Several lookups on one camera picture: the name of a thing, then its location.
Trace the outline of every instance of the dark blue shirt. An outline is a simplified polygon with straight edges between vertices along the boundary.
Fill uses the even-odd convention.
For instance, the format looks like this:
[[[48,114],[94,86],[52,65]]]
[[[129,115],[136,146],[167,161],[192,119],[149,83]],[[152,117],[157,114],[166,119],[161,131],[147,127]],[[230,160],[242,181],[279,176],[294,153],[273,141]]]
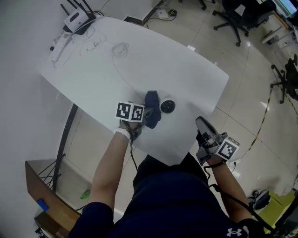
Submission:
[[[168,170],[141,180],[124,216],[113,223],[112,209],[90,203],[69,238],[115,237],[261,237],[253,219],[231,221],[202,180],[193,174]]]

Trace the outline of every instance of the person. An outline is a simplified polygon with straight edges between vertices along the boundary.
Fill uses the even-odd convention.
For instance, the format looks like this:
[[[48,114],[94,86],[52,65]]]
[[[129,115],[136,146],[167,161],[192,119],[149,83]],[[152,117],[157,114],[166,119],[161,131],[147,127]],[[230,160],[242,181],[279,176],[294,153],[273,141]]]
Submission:
[[[130,123],[132,130],[136,123]],[[89,204],[68,238],[114,237],[262,237],[264,228],[240,204],[222,196],[227,217],[208,187],[205,173],[190,153],[180,165],[167,166],[151,156],[139,165],[134,195],[115,224],[115,194],[123,168],[128,137],[116,132],[96,169]],[[221,162],[211,156],[209,165]],[[247,203],[227,165],[212,168],[220,189]]]

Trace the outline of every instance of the tiled floor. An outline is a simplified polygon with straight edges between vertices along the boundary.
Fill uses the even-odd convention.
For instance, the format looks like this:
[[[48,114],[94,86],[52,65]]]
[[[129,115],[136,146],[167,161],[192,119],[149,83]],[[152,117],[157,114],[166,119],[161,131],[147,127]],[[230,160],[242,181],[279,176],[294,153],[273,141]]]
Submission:
[[[207,3],[207,10],[201,10],[197,0],[172,0],[170,6],[178,11],[173,22],[150,20],[150,30],[180,42],[204,56],[224,70],[230,77],[229,82],[215,108],[210,122],[219,132],[227,132],[240,142],[238,156],[242,158],[233,172],[245,193],[268,186],[282,193],[291,185],[297,173],[298,125],[296,114],[286,100],[279,104],[280,90],[274,88],[266,120],[252,149],[247,152],[254,140],[267,105],[270,83],[276,80],[270,65],[282,68],[286,58],[277,46],[262,45],[260,39],[266,27],[252,29],[249,37],[242,32],[241,46],[237,47],[236,37],[230,27],[213,30],[222,24],[219,16],[213,16],[214,9],[221,10],[221,4]],[[96,166],[102,157],[112,132],[101,126],[86,113],[80,111],[73,123],[66,146],[67,160],[85,179],[91,180]],[[191,149],[195,154],[197,144]],[[145,158],[135,148],[137,164]],[[115,208],[125,211],[132,197],[132,180],[135,176],[133,162],[127,152]]]

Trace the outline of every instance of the white table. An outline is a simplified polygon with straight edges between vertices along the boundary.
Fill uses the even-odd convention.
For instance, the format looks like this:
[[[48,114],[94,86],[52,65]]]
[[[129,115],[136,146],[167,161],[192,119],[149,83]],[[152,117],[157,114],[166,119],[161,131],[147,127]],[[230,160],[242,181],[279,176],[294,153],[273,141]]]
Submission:
[[[48,59],[41,74],[110,130],[119,125],[118,101],[144,103],[149,90],[157,90],[160,100],[172,98],[175,111],[163,113],[155,129],[143,128],[134,145],[168,165],[180,163],[195,142],[195,119],[210,116],[228,75],[201,55],[146,28],[109,17],[93,26],[95,33],[91,27],[89,39],[75,36],[55,67]],[[121,42],[129,44],[123,59],[112,54],[112,47]]]

